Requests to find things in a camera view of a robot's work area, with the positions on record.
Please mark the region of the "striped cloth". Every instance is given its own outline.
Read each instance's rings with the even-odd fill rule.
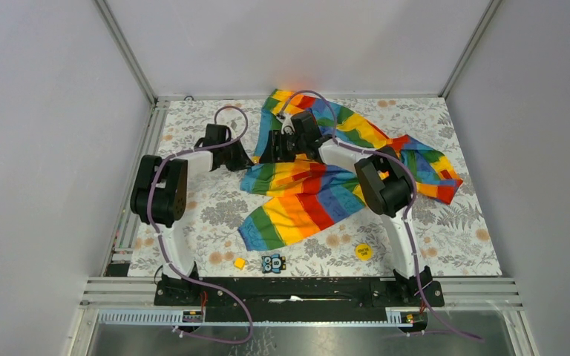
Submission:
[[[255,162],[266,148],[268,132],[281,129],[275,115],[291,95],[275,90],[263,105]],[[390,139],[363,116],[341,105],[330,105],[338,117],[338,138],[366,148],[390,145],[414,174],[421,194],[451,203],[462,180],[444,154],[407,135]],[[322,134],[333,129],[330,110],[320,99],[296,96],[285,111],[311,111]],[[241,190],[274,197],[253,211],[239,228],[249,251],[292,245],[366,206],[355,174],[309,161],[304,155],[298,155],[294,162],[251,167],[241,181]]]

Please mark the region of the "yellow circle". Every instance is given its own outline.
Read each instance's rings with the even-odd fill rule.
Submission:
[[[373,256],[373,249],[367,243],[360,243],[355,247],[355,255],[362,261],[368,261]]]

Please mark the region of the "white wall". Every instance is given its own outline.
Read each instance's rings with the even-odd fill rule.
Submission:
[[[0,1],[0,355],[58,355],[148,104],[92,1]]]
[[[570,1],[504,1],[448,104],[540,353],[570,355]]]
[[[161,96],[438,93],[488,0],[110,0]]]

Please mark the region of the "table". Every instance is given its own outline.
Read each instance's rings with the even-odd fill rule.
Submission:
[[[360,113],[391,137],[408,134],[441,151],[464,180],[451,205],[419,196],[413,207],[413,228],[420,254],[432,273],[435,276],[500,276],[497,256],[444,99],[332,101]],[[238,106],[247,113],[250,126],[241,141],[252,156],[258,139],[262,99],[171,102],[158,154],[166,156],[192,147],[204,135],[214,112],[224,105]],[[236,111],[224,111],[219,120],[230,124],[236,132],[243,130],[243,120]],[[174,228],[181,228],[186,234],[201,276],[263,276],[261,256],[268,253],[246,251],[237,227],[251,211],[271,198],[239,190],[244,174],[245,171],[229,172],[219,168],[189,183],[186,215]],[[151,277],[163,264],[155,237],[151,227],[140,225],[128,276]],[[389,276],[392,261],[385,240],[379,217],[364,209],[300,243],[269,254],[278,253],[287,258],[287,270],[281,272],[281,277]],[[360,243],[372,247],[371,259],[357,258],[355,247]],[[238,257],[247,261],[243,270],[233,266]]]

